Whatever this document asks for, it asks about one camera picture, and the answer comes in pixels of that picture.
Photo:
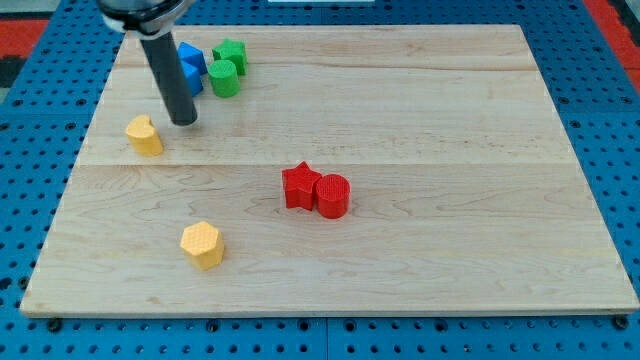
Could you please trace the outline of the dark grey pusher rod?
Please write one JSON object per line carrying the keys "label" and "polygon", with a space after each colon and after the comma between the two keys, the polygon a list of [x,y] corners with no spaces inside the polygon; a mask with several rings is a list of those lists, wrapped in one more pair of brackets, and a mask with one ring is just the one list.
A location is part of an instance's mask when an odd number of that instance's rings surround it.
{"label": "dark grey pusher rod", "polygon": [[170,32],[141,45],[153,73],[171,122],[189,126],[197,120],[197,110]]}

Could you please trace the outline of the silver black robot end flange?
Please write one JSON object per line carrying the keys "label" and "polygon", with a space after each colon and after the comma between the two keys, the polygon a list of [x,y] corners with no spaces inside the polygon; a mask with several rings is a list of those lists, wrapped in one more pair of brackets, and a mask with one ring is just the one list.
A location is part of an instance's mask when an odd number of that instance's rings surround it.
{"label": "silver black robot end flange", "polygon": [[194,4],[194,0],[97,0],[104,22],[118,32],[161,36]]}

